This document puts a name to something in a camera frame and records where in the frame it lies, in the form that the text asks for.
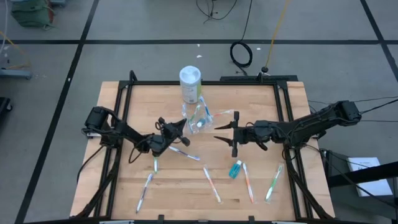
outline coiled black cable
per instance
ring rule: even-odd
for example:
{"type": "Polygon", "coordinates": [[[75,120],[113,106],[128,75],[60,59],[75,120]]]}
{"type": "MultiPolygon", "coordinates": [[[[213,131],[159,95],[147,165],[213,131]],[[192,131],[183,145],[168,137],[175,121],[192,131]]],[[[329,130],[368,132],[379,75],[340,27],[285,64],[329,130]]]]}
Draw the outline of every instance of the coiled black cable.
{"type": "Polygon", "coordinates": [[[229,56],[231,57],[232,62],[244,73],[244,75],[248,75],[248,73],[243,70],[243,68],[248,68],[251,65],[251,62],[253,61],[253,52],[251,51],[250,47],[245,44],[244,42],[242,42],[244,35],[246,34],[246,29],[248,28],[248,22],[249,22],[249,17],[250,17],[250,12],[251,12],[251,4],[252,4],[253,0],[250,0],[250,6],[249,6],[249,12],[248,12],[248,18],[246,19],[246,25],[244,26],[244,31],[243,31],[243,35],[241,40],[237,41],[237,42],[233,42],[231,47],[229,48],[229,56]],[[233,53],[233,49],[236,45],[242,45],[247,52],[249,53],[249,61],[247,63],[239,63],[238,61],[236,61],[235,57],[234,57],[234,53],[233,53]]]}

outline toothbrush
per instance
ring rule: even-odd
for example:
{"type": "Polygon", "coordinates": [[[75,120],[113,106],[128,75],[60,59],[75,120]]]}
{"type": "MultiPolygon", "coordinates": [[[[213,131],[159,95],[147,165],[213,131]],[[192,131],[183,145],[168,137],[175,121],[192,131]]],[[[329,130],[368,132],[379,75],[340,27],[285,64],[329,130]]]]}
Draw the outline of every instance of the toothbrush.
{"type": "Polygon", "coordinates": [[[203,171],[205,171],[205,175],[206,175],[207,179],[209,180],[209,183],[210,183],[210,185],[211,185],[211,188],[212,188],[213,191],[214,191],[214,194],[216,195],[217,202],[218,202],[218,203],[221,203],[221,198],[220,198],[220,196],[219,196],[218,193],[217,193],[217,190],[216,190],[216,187],[215,187],[214,184],[213,184],[213,181],[211,181],[211,178],[210,178],[210,175],[209,175],[209,173],[208,173],[208,171],[207,171],[206,166],[203,167],[203,171]]]}
{"type": "Polygon", "coordinates": [[[282,168],[283,168],[283,165],[282,165],[282,164],[279,165],[279,167],[278,167],[278,172],[276,173],[276,176],[274,177],[274,180],[272,181],[272,184],[271,184],[271,186],[269,187],[269,190],[268,190],[268,192],[267,192],[267,195],[266,195],[266,202],[269,202],[270,199],[271,199],[271,193],[272,193],[272,191],[274,190],[274,187],[275,187],[276,182],[277,182],[277,180],[278,180],[279,174],[282,172],[282,168]]]}
{"type": "Polygon", "coordinates": [[[173,150],[174,152],[183,154],[184,156],[187,156],[188,158],[194,159],[194,160],[196,160],[196,161],[200,161],[200,158],[199,158],[199,157],[188,155],[187,153],[185,153],[185,152],[183,152],[183,151],[177,149],[176,147],[169,146],[169,149],[173,150]]]}
{"type": "Polygon", "coordinates": [[[244,175],[246,176],[246,184],[248,185],[250,201],[251,203],[254,203],[253,191],[251,190],[251,185],[249,181],[248,168],[246,167],[245,163],[243,163],[243,170],[244,170],[244,175]]]}
{"type": "Polygon", "coordinates": [[[155,171],[155,174],[157,174],[157,169],[158,169],[157,157],[154,156],[154,171],[155,171]]]}
{"type": "Polygon", "coordinates": [[[195,116],[197,115],[199,109],[200,109],[200,105],[197,105],[197,107],[195,108],[195,112],[194,112],[193,115],[191,116],[191,119],[189,119],[189,122],[192,122],[192,121],[193,121],[193,119],[194,119],[195,116]]]}
{"type": "Polygon", "coordinates": [[[205,99],[203,98],[203,96],[200,96],[200,101],[203,103],[203,105],[205,105],[206,114],[210,118],[210,121],[211,121],[211,115],[210,115],[210,112],[209,112],[209,108],[207,107],[207,105],[205,103],[205,99]]]}
{"type": "Polygon", "coordinates": [[[139,210],[141,209],[141,205],[144,201],[145,193],[147,192],[149,182],[152,180],[152,176],[153,176],[152,174],[149,174],[149,176],[148,176],[147,182],[145,183],[145,186],[144,186],[144,190],[142,190],[141,198],[139,199],[139,202],[137,205],[136,213],[138,213],[139,210]]]}
{"type": "Polygon", "coordinates": [[[233,113],[234,113],[234,110],[226,110],[226,111],[223,111],[223,112],[214,114],[212,117],[219,116],[219,115],[222,115],[222,114],[227,114],[227,113],[233,114],[233,113]]]}

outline small blue tube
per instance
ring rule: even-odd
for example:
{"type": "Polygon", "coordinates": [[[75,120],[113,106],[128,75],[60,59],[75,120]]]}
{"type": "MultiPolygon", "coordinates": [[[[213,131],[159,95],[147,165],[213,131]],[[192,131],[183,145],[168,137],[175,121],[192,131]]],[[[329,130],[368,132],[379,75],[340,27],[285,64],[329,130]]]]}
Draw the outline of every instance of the small blue tube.
{"type": "Polygon", "coordinates": [[[239,174],[239,171],[241,170],[241,164],[242,161],[238,160],[236,163],[232,166],[231,170],[229,171],[229,176],[232,179],[235,179],[236,176],[239,174]]]}

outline floor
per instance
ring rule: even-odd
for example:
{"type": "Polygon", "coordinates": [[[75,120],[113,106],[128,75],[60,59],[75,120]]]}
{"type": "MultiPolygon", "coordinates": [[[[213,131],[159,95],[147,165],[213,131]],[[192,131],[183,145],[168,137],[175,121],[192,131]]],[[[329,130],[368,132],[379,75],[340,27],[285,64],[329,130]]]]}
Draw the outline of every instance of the floor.
{"type": "MultiPolygon", "coordinates": [[[[215,16],[225,14],[232,3],[217,0],[215,16]]],[[[204,0],[199,5],[206,8],[204,0]]],[[[264,66],[283,6],[278,0],[252,2],[245,35],[253,49],[249,75],[264,66]]],[[[269,73],[297,75],[311,100],[398,95],[393,59],[398,57],[397,8],[396,0],[292,1],[269,73]]],[[[241,75],[229,58],[229,46],[241,38],[248,9],[249,1],[237,1],[225,19],[203,23],[206,16],[195,0],[68,0],[56,9],[55,28],[48,31],[23,28],[10,16],[7,35],[30,57],[34,76],[0,79],[0,96],[10,97],[14,104],[0,129],[0,177],[6,180],[0,184],[0,222],[16,221],[39,157],[44,166],[24,221],[68,217],[86,147],[80,129],[96,104],[101,82],[126,80],[130,70],[139,80],[178,80],[186,65],[198,67],[204,80],[241,75]]],[[[0,30],[4,12],[0,1],[0,30]]],[[[7,51],[11,63],[22,61],[15,49],[7,51]]],[[[243,49],[237,47],[234,53],[237,60],[247,60],[243,49]]],[[[384,101],[363,102],[359,108],[384,101]]],[[[364,119],[397,120],[397,110],[398,104],[389,105],[364,119]]],[[[349,156],[376,156],[385,164],[398,160],[397,128],[398,123],[373,122],[337,127],[320,145],[349,156]]],[[[333,203],[343,220],[390,223],[333,203]]]]}

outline metal stand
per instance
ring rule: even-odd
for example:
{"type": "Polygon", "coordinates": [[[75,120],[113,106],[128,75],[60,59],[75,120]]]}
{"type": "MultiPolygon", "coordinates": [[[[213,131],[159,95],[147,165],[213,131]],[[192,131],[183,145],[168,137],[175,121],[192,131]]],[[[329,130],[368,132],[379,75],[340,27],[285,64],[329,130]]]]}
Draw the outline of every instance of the metal stand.
{"type": "Polygon", "coordinates": [[[32,72],[24,70],[0,69],[0,78],[32,78],[32,72]]]}

